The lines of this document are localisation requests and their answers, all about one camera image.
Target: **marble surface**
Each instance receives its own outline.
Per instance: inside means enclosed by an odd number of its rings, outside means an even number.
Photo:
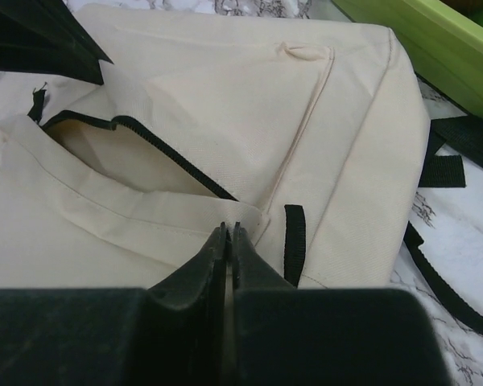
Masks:
[[[72,11],[85,3],[98,2],[114,6],[153,10],[185,10],[201,13],[218,13],[232,16],[261,16],[286,18],[320,18],[347,21],[347,18],[330,0],[64,0]],[[443,98],[421,80],[419,87],[431,118],[463,115],[456,106]],[[442,152],[451,153],[449,148]],[[411,213],[411,221],[424,237],[436,258],[431,263],[446,280],[458,289],[462,297],[483,312],[483,171],[465,161],[468,188],[455,190],[419,189]],[[458,232],[468,228],[476,230],[475,240],[467,240],[473,251],[472,264],[461,253],[454,255],[451,240]],[[447,243],[440,246],[440,237]],[[444,358],[455,385],[483,385],[483,337],[455,320],[438,302],[403,247],[398,255],[390,285],[412,292],[427,309]]]

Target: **white marble pattern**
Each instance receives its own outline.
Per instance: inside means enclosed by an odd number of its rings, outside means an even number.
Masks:
[[[99,2],[136,9],[347,20],[330,0],[314,0],[312,7],[310,7],[311,0],[64,0],[64,2],[67,3],[71,11],[78,10],[89,2]],[[431,118],[464,115],[456,106],[452,105],[421,80],[419,81],[419,86]],[[469,173],[474,175],[482,173],[482,171],[467,162],[466,174],[469,175]],[[446,199],[448,198],[444,194],[443,192],[430,193],[429,191],[419,190],[415,198],[411,219],[415,222],[415,226],[418,228],[419,233],[424,236],[426,242],[429,241],[429,233],[428,237],[426,237],[427,229],[438,227],[437,222],[440,221],[440,217],[443,217],[444,213],[451,213],[452,218],[461,221],[457,214],[465,211],[463,208],[465,206],[464,202],[455,202],[454,199],[447,201]],[[478,220],[469,221],[470,226],[479,228],[481,224],[478,224]],[[465,264],[465,261],[453,259],[452,264],[456,265],[456,267],[452,267],[452,275],[454,276],[452,279],[456,284],[458,284],[458,275],[461,277],[472,276],[472,274],[469,275],[469,266]],[[474,279],[480,281],[482,277],[474,277]],[[455,320],[439,304],[412,262],[409,252],[404,247],[401,249],[394,267],[391,285],[412,292],[426,308],[435,327],[436,335],[454,379],[454,384],[462,386],[483,385],[483,337]],[[471,295],[471,298],[475,298],[475,302],[471,302],[471,304],[476,308],[482,306],[483,290]]]

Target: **bag strap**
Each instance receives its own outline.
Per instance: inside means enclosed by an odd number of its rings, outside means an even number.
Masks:
[[[419,249],[419,246],[423,243],[423,238],[413,228],[413,225],[408,223],[406,233],[404,234],[404,244],[410,251],[413,262],[424,276],[435,296],[452,316],[465,323],[478,334],[483,335],[483,315],[475,311],[462,299],[429,264],[429,261],[427,261]]]
[[[300,205],[285,205],[287,217],[284,238],[284,278],[294,287],[299,285],[306,261],[306,217]]]
[[[431,121],[419,187],[465,187],[461,156],[435,156],[445,142],[483,167],[483,120],[474,116],[436,119]],[[483,335],[483,315],[462,299],[431,266],[419,249],[423,242],[413,225],[408,223],[404,244],[435,296],[453,317]]]

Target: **front pocket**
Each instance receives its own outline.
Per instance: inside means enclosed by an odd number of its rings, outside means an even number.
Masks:
[[[67,151],[101,175],[136,191],[215,195],[164,152],[132,129],[97,129],[71,119],[46,129]]]
[[[241,222],[257,240],[268,218],[233,200],[136,191],[97,173],[29,117],[0,122],[0,172],[96,237],[179,267],[220,223]]]
[[[165,72],[155,64],[154,76],[101,63],[104,86],[68,110],[89,115],[96,105],[95,116],[107,116],[109,129],[128,126],[215,196],[263,208],[307,127],[333,51],[276,43],[211,44],[208,52],[233,47],[235,58],[218,54],[215,63]],[[183,49],[191,52],[189,42]],[[104,99],[110,102],[106,113],[97,103]],[[55,116],[43,127],[60,119]]]

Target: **green plastic container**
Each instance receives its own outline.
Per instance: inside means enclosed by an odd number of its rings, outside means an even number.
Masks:
[[[360,23],[393,28],[418,74],[483,117],[483,27],[440,0],[333,0]]]

